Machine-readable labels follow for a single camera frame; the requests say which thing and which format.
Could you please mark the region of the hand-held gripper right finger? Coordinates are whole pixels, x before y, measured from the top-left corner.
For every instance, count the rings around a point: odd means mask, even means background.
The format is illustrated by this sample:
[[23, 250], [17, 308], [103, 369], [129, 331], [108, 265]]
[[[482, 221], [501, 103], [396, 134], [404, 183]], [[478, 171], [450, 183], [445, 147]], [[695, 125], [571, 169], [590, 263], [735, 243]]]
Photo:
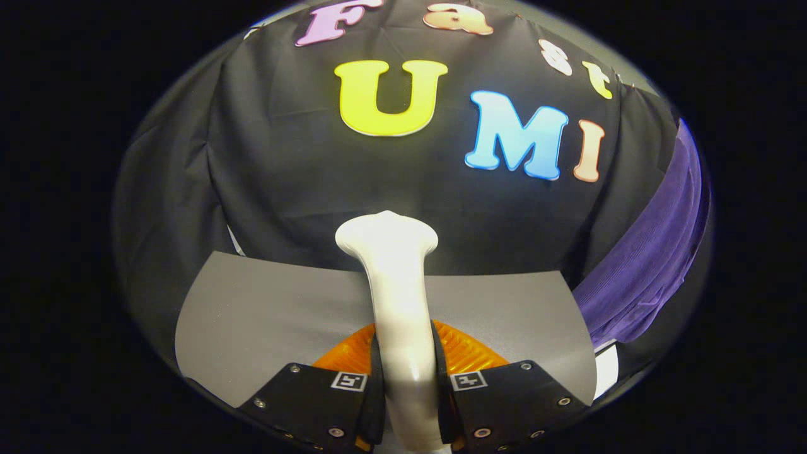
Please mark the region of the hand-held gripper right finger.
[[510, 453], [567, 428], [588, 410], [533, 360], [510, 362], [432, 321], [441, 439], [453, 453]]

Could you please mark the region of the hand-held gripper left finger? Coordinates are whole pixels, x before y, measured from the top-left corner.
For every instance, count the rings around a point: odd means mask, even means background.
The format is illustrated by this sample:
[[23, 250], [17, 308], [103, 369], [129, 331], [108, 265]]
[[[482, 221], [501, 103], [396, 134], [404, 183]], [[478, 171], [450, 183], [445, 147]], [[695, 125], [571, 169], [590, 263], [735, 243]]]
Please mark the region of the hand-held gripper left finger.
[[383, 441], [385, 385], [374, 324], [312, 365], [290, 363], [236, 409], [277, 453], [371, 453]]

